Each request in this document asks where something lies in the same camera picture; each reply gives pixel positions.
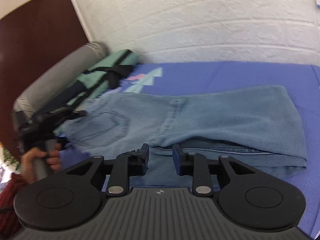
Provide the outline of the person's left hand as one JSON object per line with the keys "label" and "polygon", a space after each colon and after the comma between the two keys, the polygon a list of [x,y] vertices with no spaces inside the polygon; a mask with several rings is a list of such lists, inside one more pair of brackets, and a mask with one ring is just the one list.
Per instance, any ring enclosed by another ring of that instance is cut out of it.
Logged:
{"label": "person's left hand", "polygon": [[54,149],[49,153],[41,151],[39,148],[35,147],[29,150],[21,158],[21,176],[28,183],[32,184],[37,181],[35,168],[34,168],[34,159],[45,159],[52,171],[61,170],[61,161],[59,151],[61,150],[62,145],[57,143],[54,146]]}

